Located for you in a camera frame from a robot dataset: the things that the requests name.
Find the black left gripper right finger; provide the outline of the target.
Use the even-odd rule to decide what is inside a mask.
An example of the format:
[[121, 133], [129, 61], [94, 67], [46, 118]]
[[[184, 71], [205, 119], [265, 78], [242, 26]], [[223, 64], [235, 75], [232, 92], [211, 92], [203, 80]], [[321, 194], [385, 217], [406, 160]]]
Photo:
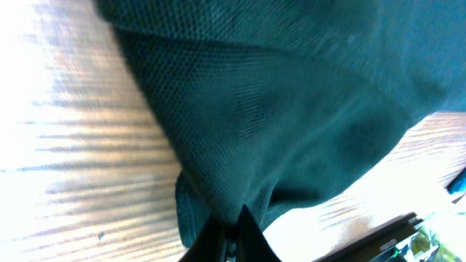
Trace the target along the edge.
[[246, 205], [237, 221], [236, 262], [280, 262]]

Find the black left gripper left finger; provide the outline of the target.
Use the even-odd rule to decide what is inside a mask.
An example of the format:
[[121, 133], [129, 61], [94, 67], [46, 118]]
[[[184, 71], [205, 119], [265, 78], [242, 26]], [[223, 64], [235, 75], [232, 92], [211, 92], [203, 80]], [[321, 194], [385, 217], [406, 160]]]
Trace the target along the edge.
[[210, 216], [194, 244], [179, 262], [226, 262], [226, 235], [223, 226]]

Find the blue polo shirt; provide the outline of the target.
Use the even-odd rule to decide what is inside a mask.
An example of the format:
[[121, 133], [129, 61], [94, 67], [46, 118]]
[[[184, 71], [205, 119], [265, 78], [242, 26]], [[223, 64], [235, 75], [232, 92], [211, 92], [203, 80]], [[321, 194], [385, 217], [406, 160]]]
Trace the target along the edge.
[[453, 181], [451, 181], [446, 190], [450, 194], [463, 194], [466, 189], [466, 169], [463, 169]]

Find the black polo shirt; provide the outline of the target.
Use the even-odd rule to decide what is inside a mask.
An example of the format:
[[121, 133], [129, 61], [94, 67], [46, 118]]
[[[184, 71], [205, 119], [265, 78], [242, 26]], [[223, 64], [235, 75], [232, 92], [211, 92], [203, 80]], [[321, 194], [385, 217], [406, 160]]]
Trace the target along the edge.
[[465, 109], [457, 0], [99, 0], [181, 164], [178, 228], [325, 202], [436, 111]]

